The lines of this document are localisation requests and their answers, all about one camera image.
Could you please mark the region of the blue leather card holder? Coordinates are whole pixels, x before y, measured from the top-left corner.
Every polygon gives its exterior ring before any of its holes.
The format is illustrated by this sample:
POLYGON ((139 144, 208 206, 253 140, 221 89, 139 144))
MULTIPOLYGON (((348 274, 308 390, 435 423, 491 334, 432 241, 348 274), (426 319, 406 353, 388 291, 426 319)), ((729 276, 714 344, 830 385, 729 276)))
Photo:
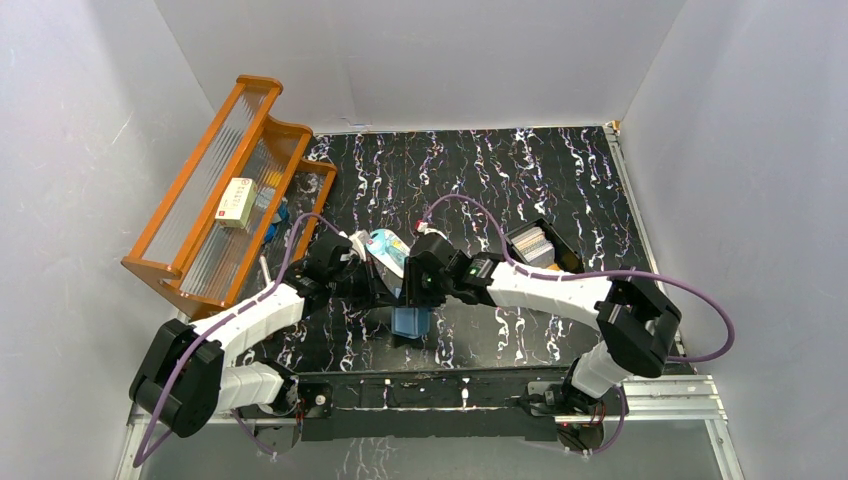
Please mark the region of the blue leather card holder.
POLYGON ((395 307, 391 312, 391 333, 406 339, 420 339, 430 330, 433 310, 424 307, 395 307))

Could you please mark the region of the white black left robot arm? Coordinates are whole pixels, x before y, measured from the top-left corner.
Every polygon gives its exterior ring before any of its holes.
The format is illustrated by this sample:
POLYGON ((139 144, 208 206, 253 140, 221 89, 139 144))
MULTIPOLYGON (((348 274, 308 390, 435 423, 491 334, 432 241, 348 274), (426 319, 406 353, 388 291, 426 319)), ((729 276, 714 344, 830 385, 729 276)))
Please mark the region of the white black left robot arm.
POLYGON ((395 242, 398 253, 379 255, 386 243, 379 231, 328 232, 259 293, 192 324, 165 322, 135 374, 130 399, 181 438, 197 433, 213 415, 243 407, 275 416, 296 411, 301 402, 295 373, 275 363, 241 365, 238 357, 333 298, 359 309, 392 305, 394 296, 375 264, 400 272, 409 249, 395 242))

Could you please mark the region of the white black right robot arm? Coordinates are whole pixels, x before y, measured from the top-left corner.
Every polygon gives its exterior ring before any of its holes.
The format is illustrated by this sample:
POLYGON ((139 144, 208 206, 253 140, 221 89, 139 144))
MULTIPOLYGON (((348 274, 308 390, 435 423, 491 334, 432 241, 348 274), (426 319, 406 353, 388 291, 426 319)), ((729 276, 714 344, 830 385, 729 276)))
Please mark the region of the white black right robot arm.
POLYGON ((595 328, 600 342, 570 366, 561 387, 565 405, 590 413, 614 386, 662 375, 682 314, 642 272, 591 278, 511 262, 491 252, 469 256, 429 233, 403 262, 399 302, 436 307, 448 297, 467 305, 525 308, 595 328))

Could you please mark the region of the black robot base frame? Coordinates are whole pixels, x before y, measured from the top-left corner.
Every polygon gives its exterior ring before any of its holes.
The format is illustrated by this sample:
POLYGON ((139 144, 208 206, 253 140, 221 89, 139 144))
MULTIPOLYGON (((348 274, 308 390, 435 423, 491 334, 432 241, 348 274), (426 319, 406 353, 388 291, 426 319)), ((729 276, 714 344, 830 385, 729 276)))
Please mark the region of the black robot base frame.
POLYGON ((279 407, 242 407, 262 427, 291 426, 304 442, 347 438, 514 437, 597 454, 630 412, 614 386, 592 399, 567 366, 300 373, 279 407))

